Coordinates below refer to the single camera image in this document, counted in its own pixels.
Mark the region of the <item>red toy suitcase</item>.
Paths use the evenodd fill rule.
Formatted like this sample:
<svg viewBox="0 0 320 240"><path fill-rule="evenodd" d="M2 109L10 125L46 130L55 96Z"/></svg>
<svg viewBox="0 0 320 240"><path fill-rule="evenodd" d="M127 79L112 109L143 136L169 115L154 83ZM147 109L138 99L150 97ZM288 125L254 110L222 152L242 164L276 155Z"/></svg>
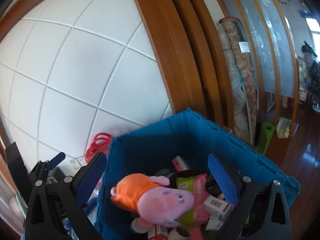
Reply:
<svg viewBox="0 0 320 240"><path fill-rule="evenodd" d="M93 159L93 157L99 152L108 155L108 148L111 144L112 138L113 136L109 133L96 134L93 137L92 142L85 153L86 163L88 164Z"/></svg>

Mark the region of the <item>green wet wipes pack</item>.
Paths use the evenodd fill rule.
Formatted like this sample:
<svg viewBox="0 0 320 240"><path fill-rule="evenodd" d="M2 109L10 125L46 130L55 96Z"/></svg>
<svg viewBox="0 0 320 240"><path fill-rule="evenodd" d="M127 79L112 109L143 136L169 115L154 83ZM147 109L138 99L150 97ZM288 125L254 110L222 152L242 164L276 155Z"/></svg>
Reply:
<svg viewBox="0 0 320 240"><path fill-rule="evenodd" d="M177 177L176 185L179 190L183 191L183 205L185 211L178 218L178 222L183 226L192 227L195 225L195 198L194 182L196 177L181 178Z"/></svg>

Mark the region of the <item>white medicine jar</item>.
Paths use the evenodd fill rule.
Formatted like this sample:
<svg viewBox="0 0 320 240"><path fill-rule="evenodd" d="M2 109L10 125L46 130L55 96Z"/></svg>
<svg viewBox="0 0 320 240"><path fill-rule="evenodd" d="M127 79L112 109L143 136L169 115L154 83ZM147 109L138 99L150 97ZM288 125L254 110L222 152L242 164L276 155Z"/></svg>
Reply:
<svg viewBox="0 0 320 240"><path fill-rule="evenodd" d="M190 238L190 233L179 227L173 228L168 234L168 240L188 240Z"/></svg>

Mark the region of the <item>wooden slat glass partition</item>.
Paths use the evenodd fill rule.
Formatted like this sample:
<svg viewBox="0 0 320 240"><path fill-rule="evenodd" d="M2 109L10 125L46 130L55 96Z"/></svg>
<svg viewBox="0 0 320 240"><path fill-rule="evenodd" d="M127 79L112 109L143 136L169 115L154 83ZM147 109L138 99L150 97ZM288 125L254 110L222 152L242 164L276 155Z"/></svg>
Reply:
<svg viewBox="0 0 320 240"><path fill-rule="evenodd" d="M238 18L250 49L260 117L274 124L291 120L295 132L299 105L297 56L290 24L277 0L223 0Z"/></svg>

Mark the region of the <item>white wall power strip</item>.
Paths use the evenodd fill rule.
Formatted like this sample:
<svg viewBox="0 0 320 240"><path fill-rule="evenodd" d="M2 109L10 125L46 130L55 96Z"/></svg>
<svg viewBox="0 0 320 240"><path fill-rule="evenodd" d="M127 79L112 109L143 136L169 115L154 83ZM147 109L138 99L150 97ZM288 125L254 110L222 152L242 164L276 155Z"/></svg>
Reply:
<svg viewBox="0 0 320 240"><path fill-rule="evenodd" d="M77 169L80 169L81 167L83 166L86 166L87 165L87 161L85 159L85 156L80 156L80 157L77 157L77 158L74 158L72 160L69 161L71 166L77 170Z"/></svg>

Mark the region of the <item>green rolled yoga mat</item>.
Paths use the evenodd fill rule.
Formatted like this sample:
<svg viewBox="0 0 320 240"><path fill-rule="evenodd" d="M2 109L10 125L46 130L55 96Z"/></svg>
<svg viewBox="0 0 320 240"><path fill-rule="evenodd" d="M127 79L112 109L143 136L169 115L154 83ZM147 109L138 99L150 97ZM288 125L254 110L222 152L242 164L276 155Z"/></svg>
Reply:
<svg viewBox="0 0 320 240"><path fill-rule="evenodd" d="M274 130L275 130L275 127L272 123L264 122L262 124L261 131L260 131L260 137L259 137L258 144L257 144L257 147L258 147L257 152L258 153L265 155L265 153L268 149L268 146L270 144L270 141L272 139L272 136L274 134Z"/></svg>

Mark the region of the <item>blue plastic storage crate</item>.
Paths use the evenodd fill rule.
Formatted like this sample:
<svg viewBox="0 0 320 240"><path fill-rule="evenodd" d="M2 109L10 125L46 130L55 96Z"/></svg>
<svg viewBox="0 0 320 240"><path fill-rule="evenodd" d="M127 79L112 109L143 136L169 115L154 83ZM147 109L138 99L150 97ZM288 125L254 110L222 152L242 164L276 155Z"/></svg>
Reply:
<svg viewBox="0 0 320 240"><path fill-rule="evenodd" d="M224 167L255 182L280 181L288 208L300 192L299 182L284 174L277 164L216 123L186 109L112 140L99 191L95 229L103 239L146 239L145 234L131 230L133 215L112 203L112 187L129 174L153 176L164 168L174 171L172 162L178 156L192 170L212 175L208 167L211 154L216 155Z"/></svg>

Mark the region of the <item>pink pig plush orange dress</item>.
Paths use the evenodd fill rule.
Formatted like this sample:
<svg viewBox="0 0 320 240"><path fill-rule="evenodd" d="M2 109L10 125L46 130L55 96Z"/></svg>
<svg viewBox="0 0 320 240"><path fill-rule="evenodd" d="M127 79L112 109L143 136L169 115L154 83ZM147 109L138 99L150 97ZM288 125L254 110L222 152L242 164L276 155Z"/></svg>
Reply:
<svg viewBox="0 0 320 240"><path fill-rule="evenodd" d="M111 201L117 207L136 213L131 223L136 233L146 233L155 225L174 228L185 211L183 191L170 188L165 176L134 173L125 176L111 189Z"/></svg>

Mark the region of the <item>small white medicine box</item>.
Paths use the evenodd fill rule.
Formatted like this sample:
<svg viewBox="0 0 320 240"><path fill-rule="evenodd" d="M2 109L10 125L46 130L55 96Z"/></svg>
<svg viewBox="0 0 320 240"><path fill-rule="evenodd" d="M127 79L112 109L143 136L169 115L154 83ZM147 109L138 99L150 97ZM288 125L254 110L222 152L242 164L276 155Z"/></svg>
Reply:
<svg viewBox="0 0 320 240"><path fill-rule="evenodd" d="M219 198L209 196L203 202L203 208L211 215L216 215L221 220L225 220L229 214L233 211L234 205Z"/></svg>

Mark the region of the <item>rolled patterned carpet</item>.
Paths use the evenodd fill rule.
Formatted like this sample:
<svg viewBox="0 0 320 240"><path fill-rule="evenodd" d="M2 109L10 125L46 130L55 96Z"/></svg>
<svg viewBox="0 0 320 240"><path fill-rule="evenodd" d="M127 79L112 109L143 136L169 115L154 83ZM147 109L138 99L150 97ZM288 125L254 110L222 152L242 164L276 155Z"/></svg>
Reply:
<svg viewBox="0 0 320 240"><path fill-rule="evenodd" d="M257 95L250 45L236 17L225 17L217 26L231 82L234 111L234 133L253 144L257 120Z"/></svg>

